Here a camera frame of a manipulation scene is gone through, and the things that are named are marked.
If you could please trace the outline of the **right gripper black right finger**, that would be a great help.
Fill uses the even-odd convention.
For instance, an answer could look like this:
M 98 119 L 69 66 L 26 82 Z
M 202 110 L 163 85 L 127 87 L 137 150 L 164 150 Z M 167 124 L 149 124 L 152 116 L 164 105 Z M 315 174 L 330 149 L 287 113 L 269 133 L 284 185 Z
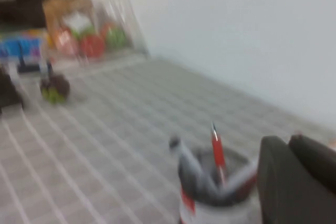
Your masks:
M 308 173 L 335 194 L 335 150 L 302 134 L 292 135 L 288 144 Z

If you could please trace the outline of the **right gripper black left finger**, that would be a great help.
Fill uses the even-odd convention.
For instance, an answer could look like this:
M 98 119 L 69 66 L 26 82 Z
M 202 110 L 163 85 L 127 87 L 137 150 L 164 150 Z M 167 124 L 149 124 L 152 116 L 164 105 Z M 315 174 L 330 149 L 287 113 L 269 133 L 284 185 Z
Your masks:
M 335 223 L 335 194 L 277 136 L 261 140 L 257 189 L 263 223 Z

